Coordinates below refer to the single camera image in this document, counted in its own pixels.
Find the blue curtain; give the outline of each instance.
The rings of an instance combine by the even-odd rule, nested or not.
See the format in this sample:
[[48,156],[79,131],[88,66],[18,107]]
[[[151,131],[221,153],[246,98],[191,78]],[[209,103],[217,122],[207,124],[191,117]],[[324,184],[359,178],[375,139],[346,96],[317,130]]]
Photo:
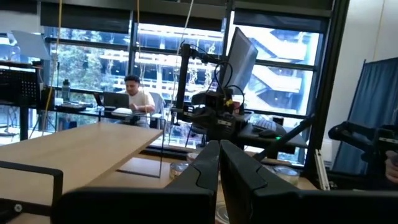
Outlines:
[[[356,88],[348,121],[370,128],[396,124],[398,103],[398,58],[365,63]],[[342,142],[333,170],[364,174],[366,163],[362,151]]]

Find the water bottle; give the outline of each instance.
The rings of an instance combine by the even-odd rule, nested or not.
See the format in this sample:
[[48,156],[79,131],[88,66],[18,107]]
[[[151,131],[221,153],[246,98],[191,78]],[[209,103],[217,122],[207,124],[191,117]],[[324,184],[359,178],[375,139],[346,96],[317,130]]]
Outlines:
[[65,79],[62,83],[63,103],[69,103],[69,95],[70,95],[70,83],[69,80]]

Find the person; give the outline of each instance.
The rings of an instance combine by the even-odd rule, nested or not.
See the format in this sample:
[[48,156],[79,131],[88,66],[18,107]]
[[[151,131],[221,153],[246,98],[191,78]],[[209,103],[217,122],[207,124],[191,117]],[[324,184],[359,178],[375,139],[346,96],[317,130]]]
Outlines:
[[398,166],[393,163],[392,158],[397,155],[398,153],[394,151],[386,152],[386,177],[395,184],[398,184]]
[[138,76],[128,75],[124,78],[124,82],[126,84],[125,93],[129,95],[130,109],[141,113],[147,113],[147,119],[141,117],[135,125],[148,127],[150,121],[149,114],[155,111],[153,97],[150,95],[149,91],[144,91],[140,88],[141,81]]

